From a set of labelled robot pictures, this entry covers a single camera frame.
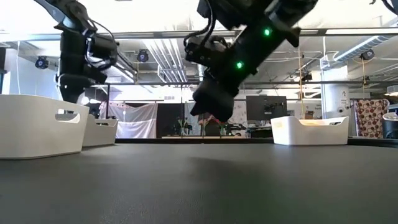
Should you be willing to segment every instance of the black table surface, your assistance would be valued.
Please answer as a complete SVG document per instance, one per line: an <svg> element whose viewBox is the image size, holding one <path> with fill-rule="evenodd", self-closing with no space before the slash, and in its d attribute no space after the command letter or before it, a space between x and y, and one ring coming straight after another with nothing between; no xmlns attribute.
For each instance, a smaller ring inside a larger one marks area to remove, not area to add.
<svg viewBox="0 0 398 224"><path fill-rule="evenodd" d="M0 161L0 223L397 223L397 150L120 144Z"/></svg>

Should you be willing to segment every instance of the white plastic bin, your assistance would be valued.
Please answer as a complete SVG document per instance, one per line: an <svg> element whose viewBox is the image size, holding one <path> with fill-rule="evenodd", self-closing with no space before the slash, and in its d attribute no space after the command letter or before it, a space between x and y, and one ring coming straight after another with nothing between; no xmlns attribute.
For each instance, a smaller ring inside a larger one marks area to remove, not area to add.
<svg viewBox="0 0 398 224"><path fill-rule="evenodd" d="M348 120L349 117L305 120L294 116L271 119L274 143L287 146L347 144Z"/></svg>
<svg viewBox="0 0 398 224"><path fill-rule="evenodd" d="M118 121L116 119L95 119L89 114L83 147L114 144Z"/></svg>
<svg viewBox="0 0 398 224"><path fill-rule="evenodd" d="M89 108L42 96L0 95L0 159L31 159L81 151ZM58 121L59 110L74 111Z"/></svg>

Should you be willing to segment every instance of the computer monitor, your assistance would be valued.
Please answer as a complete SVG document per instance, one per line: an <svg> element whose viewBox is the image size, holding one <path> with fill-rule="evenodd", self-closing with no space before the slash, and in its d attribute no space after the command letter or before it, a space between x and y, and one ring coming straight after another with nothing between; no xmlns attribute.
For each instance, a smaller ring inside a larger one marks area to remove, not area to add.
<svg viewBox="0 0 398 224"><path fill-rule="evenodd" d="M287 116L286 96L247 96L248 121L268 121Z"/></svg>

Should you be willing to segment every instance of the security camera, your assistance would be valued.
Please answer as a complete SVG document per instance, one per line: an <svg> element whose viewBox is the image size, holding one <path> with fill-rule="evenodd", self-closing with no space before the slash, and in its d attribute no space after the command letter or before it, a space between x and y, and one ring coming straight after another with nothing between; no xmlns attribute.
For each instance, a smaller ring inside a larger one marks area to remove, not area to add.
<svg viewBox="0 0 398 224"><path fill-rule="evenodd" d="M140 49L138 55L137 55L137 60L139 62L147 62L149 59L149 55L147 53L147 50L145 49Z"/></svg>
<svg viewBox="0 0 398 224"><path fill-rule="evenodd" d="M46 69L49 67L49 61L46 56L39 56L35 63L36 68Z"/></svg>

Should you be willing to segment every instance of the green led light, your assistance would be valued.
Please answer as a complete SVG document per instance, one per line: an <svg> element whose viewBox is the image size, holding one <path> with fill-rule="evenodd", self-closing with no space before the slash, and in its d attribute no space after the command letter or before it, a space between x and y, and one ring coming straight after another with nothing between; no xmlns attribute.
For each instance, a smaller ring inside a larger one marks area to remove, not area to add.
<svg viewBox="0 0 398 224"><path fill-rule="evenodd" d="M264 30L264 35L265 36L269 36L269 35L271 35L271 29L269 29L269 28L266 28L265 30Z"/></svg>
<svg viewBox="0 0 398 224"><path fill-rule="evenodd" d="M243 62L238 62L238 63L236 63L236 68L237 68L237 69L243 68Z"/></svg>

